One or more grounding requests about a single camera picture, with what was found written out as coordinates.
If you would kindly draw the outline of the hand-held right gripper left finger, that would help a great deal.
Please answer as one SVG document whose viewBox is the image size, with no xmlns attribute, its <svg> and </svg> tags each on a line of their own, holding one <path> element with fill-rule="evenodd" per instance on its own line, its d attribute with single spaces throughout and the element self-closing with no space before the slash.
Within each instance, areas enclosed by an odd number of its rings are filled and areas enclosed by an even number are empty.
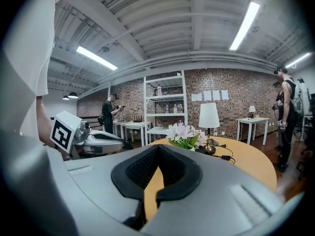
<svg viewBox="0 0 315 236">
<path fill-rule="evenodd" d="M 53 149 L 47 150 L 52 179 L 62 201 L 56 236 L 158 236 L 156 219 L 142 226 L 144 189 L 117 165 L 132 159 L 147 159 L 157 146 L 64 162 Z"/>
</svg>

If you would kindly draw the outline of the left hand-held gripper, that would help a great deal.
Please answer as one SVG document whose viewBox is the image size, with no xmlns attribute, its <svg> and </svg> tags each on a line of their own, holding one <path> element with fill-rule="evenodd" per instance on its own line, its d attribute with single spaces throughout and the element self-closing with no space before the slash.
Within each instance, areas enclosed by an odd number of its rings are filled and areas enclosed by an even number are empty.
<svg viewBox="0 0 315 236">
<path fill-rule="evenodd" d="M 92 130 L 88 121 L 67 111 L 54 117 L 50 140 L 65 160 L 103 156 L 123 147 L 120 137 L 102 130 Z"/>
</svg>

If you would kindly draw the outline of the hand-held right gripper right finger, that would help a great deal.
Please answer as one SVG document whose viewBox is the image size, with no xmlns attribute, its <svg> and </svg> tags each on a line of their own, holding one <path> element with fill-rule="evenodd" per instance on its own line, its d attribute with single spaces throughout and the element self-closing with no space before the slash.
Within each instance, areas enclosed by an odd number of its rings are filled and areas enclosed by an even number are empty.
<svg viewBox="0 0 315 236">
<path fill-rule="evenodd" d="M 267 186 L 224 160 L 174 147 L 199 165 L 202 179 L 194 191 L 161 202 L 141 229 L 150 236 L 232 236 L 270 218 L 283 201 Z"/>
</svg>

